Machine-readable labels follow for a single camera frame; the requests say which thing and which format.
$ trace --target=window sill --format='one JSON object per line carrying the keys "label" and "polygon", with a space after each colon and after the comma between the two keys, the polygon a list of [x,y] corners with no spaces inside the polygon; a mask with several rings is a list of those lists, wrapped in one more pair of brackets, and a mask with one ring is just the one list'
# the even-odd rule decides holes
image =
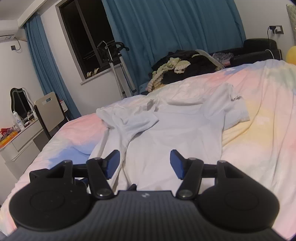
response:
{"label": "window sill", "polygon": [[102,72],[97,73],[96,75],[94,75],[94,76],[92,76],[92,77],[90,77],[90,78],[88,78],[88,79],[86,79],[86,80],[83,80],[82,82],[80,82],[80,85],[84,85],[85,83],[87,83],[87,82],[89,82],[89,81],[91,81],[91,80],[93,80],[93,79],[99,77],[100,75],[109,72],[109,71],[112,71],[111,67],[108,68],[108,69],[103,70]]}

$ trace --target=wall socket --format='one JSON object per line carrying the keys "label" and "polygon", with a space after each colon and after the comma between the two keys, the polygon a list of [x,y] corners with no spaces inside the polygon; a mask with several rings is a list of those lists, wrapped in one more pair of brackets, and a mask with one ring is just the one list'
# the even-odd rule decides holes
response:
{"label": "wall socket", "polygon": [[272,30],[274,34],[284,34],[283,26],[277,25],[277,26],[269,26],[269,28]]}

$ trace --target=white dresser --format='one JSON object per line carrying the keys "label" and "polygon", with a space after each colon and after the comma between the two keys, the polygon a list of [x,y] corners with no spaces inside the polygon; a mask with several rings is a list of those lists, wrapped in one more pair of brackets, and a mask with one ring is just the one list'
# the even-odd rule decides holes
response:
{"label": "white dresser", "polygon": [[48,141],[37,119],[1,148],[0,155],[18,180]]}

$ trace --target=tie-dye bedding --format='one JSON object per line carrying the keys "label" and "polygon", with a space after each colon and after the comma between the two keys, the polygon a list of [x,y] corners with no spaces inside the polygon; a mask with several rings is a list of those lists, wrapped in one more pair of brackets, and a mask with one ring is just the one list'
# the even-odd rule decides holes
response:
{"label": "tie-dye bedding", "polygon": [[[296,231],[296,66],[267,60],[188,78],[149,94],[174,99],[196,97],[230,83],[244,98],[250,121],[223,132],[222,157],[271,190],[280,201],[273,228],[286,239]],[[95,114],[67,123],[45,146],[15,185],[0,212],[0,229],[11,233],[12,195],[29,183],[29,172],[51,168],[64,159],[85,163],[101,140],[105,126]]]}

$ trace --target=ceiling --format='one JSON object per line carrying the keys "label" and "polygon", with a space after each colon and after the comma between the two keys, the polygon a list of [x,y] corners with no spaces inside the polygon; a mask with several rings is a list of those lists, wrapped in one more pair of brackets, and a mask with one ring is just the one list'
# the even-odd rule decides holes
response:
{"label": "ceiling", "polygon": [[0,20],[17,20],[34,0],[0,0]]}

